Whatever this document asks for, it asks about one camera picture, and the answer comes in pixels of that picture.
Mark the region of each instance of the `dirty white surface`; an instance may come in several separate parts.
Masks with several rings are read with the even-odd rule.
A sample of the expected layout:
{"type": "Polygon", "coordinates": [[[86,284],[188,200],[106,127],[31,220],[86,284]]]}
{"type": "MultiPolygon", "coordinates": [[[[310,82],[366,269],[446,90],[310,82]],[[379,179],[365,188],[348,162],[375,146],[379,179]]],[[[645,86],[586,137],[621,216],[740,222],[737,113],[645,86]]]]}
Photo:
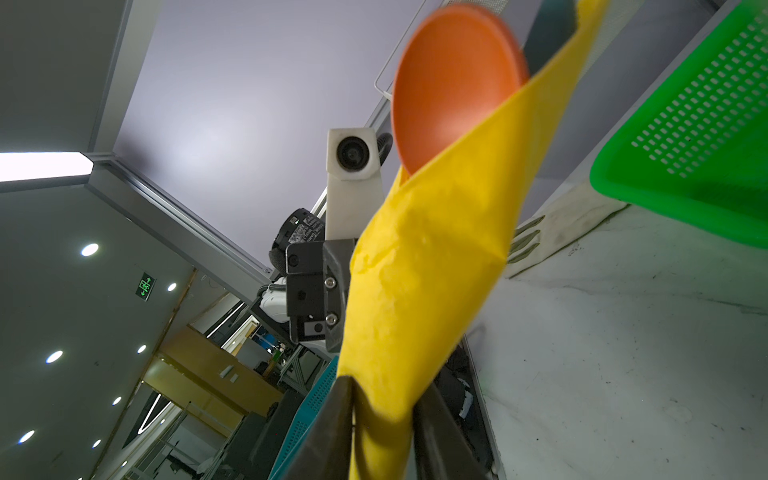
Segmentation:
{"type": "Polygon", "coordinates": [[[630,206],[468,333],[507,478],[765,478],[768,250],[630,206]]]}

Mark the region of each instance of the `yellow cloth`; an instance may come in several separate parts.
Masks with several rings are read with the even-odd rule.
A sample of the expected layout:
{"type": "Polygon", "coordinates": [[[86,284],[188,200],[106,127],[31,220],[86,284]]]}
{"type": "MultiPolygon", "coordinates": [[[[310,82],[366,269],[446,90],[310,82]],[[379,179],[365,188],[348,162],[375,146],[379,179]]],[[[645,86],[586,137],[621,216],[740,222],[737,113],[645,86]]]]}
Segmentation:
{"type": "Polygon", "coordinates": [[[412,178],[401,169],[360,237],[338,372],[362,390],[351,479],[403,477],[413,406],[505,267],[607,4],[581,0],[577,31],[535,77],[412,178]]]}

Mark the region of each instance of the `emergency exit sign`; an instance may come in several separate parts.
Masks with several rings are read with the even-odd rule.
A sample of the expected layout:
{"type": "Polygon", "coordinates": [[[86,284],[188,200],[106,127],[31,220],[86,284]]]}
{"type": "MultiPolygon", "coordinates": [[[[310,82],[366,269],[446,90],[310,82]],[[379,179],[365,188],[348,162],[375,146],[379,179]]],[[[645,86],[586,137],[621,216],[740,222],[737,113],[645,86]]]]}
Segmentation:
{"type": "Polygon", "coordinates": [[[136,295],[146,302],[149,298],[149,294],[152,293],[152,287],[154,287],[155,281],[154,278],[144,272],[144,276],[141,277],[141,282],[139,282],[139,287],[136,289],[136,295]]]}

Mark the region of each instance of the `recessed ceiling light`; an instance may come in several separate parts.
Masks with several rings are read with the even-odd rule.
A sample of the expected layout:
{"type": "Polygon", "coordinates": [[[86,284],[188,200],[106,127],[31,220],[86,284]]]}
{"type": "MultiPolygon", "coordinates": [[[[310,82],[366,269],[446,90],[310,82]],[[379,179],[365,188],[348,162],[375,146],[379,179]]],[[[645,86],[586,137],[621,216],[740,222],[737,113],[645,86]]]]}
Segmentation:
{"type": "Polygon", "coordinates": [[[47,359],[45,359],[45,362],[46,362],[46,363],[53,363],[53,362],[55,362],[56,360],[58,360],[59,358],[61,358],[61,355],[62,355],[63,353],[64,353],[64,352],[62,352],[61,350],[59,350],[59,351],[57,351],[57,352],[53,352],[51,355],[49,355],[49,356],[48,356],[48,358],[47,358],[47,359]]]}
{"type": "Polygon", "coordinates": [[[35,430],[30,430],[29,432],[26,432],[23,437],[21,437],[18,440],[18,444],[21,445],[22,443],[26,442],[27,440],[31,439],[32,436],[35,434],[35,430]]]}
{"type": "Polygon", "coordinates": [[[90,245],[86,245],[83,250],[80,250],[80,254],[83,257],[90,257],[94,253],[96,253],[96,250],[98,250],[98,244],[97,243],[91,243],[90,245]]]}

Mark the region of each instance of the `orange bowl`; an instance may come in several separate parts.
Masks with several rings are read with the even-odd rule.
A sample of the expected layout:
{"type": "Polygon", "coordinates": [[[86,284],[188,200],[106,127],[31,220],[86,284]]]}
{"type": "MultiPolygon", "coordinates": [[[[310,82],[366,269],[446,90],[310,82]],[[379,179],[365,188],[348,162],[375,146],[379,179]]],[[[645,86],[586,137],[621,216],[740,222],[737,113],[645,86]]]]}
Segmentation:
{"type": "Polygon", "coordinates": [[[515,37],[490,11],[451,5],[431,14],[395,76],[392,131],[402,166],[413,175],[527,80],[515,37]]]}

